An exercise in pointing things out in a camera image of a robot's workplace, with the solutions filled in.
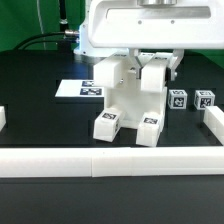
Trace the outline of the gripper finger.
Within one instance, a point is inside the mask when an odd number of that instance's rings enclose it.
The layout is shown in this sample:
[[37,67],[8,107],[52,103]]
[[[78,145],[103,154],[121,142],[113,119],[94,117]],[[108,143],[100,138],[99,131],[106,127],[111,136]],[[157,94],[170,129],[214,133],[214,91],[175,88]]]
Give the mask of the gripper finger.
[[183,49],[175,49],[171,54],[168,69],[170,71],[170,79],[174,80],[177,77],[176,69],[181,63],[184,57],[184,50]]
[[139,59],[140,51],[138,49],[128,49],[129,58],[136,72],[136,78],[141,78],[142,63]]

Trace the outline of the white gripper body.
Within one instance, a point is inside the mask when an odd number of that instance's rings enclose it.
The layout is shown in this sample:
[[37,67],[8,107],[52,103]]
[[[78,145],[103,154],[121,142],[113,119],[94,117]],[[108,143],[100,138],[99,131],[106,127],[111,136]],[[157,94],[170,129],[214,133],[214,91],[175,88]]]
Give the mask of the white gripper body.
[[95,47],[224,49],[224,0],[93,0]]

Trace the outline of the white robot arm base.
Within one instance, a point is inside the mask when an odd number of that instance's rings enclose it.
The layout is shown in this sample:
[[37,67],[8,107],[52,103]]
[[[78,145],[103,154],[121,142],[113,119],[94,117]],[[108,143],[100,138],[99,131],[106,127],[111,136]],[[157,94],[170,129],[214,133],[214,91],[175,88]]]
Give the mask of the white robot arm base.
[[88,64],[97,64],[100,61],[115,57],[127,59],[127,48],[95,48],[89,40],[89,25],[95,17],[96,4],[104,0],[85,0],[85,18],[79,26],[79,42],[74,49],[75,60]]

